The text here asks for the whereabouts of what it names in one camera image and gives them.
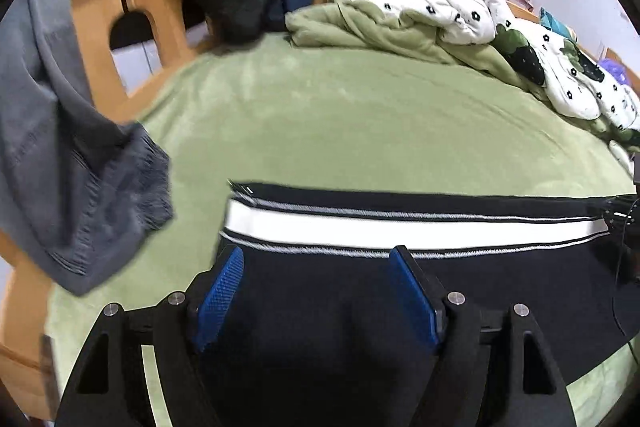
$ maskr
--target green bed sheet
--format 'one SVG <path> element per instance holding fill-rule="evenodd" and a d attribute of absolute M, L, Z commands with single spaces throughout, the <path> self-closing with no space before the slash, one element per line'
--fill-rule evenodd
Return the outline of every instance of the green bed sheet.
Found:
<path fill-rule="evenodd" d="M 176 217 L 88 295 L 53 290 L 46 330 L 61 389 L 105 304 L 154 305 L 210 267 L 227 179 L 531 196 L 634 189 L 604 142 L 517 87 L 465 66 L 295 48 L 280 34 L 198 58 L 142 120 L 172 158 Z M 152 348 L 145 367 L 158 426 L 168 426 Z M 580 427 L 599 422 L 631 371 L 621 349 L 571 384 Z"/>

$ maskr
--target wooden bed frame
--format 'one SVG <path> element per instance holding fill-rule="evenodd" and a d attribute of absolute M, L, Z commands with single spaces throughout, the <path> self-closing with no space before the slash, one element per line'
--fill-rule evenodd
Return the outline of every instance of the wooden bed frame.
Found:
<path fill-rule="evenodd" d="M 124 0 L 151 23 L 162 69 L 133 92 L 124 89 L 110 52 L 113 24 L 123 15 L 122 0 L 72 0 L 72 15 L 94 102 L 114 121 L 132 120 L 148 107 L 165 81 L 198 54 L 210 49 L 215 35 L 190 48 L 182 19 L 182 0 Z M 538 22 L 511 5 L 514 14 Z M 21 409 L 31 417 L 53 419 L 56 392 L 50 346 L 44 342 L 47 300 L 52 281 L 0 231 L 0 255 L 12 273 L 0 308 L 0 378 Z"/>

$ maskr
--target pillow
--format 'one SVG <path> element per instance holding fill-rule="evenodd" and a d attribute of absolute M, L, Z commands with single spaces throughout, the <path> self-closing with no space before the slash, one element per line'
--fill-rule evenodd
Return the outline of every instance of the pillow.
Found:
<path fill-rule="evenodd" d="M 571 28 L 562 24 L 544 8 L 540 8 L 540 24 L 547 30 L 552 31 L 553 33 L 557 33 L 558 35 L 562 35 L 564 38 L 569 39 L 570 41 L 578 41 L 578 36 Z"/>

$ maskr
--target bed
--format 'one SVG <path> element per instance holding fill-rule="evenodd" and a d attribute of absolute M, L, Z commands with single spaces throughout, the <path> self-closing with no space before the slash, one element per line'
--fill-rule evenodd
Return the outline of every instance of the bed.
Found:
<path fill-rule="evenodd" d="M 105 304 L 147 306 L 210 267 L 228 178 L 461 194 L 634 190 L 606 143 L 529 93 L 470 68 L 371 50 L 292 48 L 281 34 L 233 50 L 217 45 L 215 23 L 210 38 L 191 48 L 182 0 L 126 2 L 148 15 L 162 64 L 133 92 L 123 88 L 109 49 L 122 1 L 72 0 L 74 24 L 98 110 L 115 121 L 140 118 L 172 157 L 177 217 L 82 298 L 53 284 L 0 234 L 0 253 L 13 267 L 2 300 L 0 375 L 30 416 L 55 417 Z M 398 156 L 406 158 L 402 168 Z M 156 422 L 170 425 L 151 349 L 145 367 Z M 623 347 L 572 383 L 578 425 L 597 425 L 632 374 Z"/>

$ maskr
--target blue gripper pad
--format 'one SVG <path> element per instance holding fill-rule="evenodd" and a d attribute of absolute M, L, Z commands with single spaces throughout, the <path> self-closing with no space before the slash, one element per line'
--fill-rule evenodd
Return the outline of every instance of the blue gripper pad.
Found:
<path fill-rule="evenodd" d="M 396 248 L 389 253 L 389 263 L 399 299 L 415 333 L 426 346 L 435 349 L 440 344 L 435 311 Z"/>
<path fill-rule="evenodd" d="M 198 308 L 196 335 L 193 339 L 197 351 L 203 352 L 205 347 L 216 341 L 243 274 L 244 253 L 235 247 Z"/>

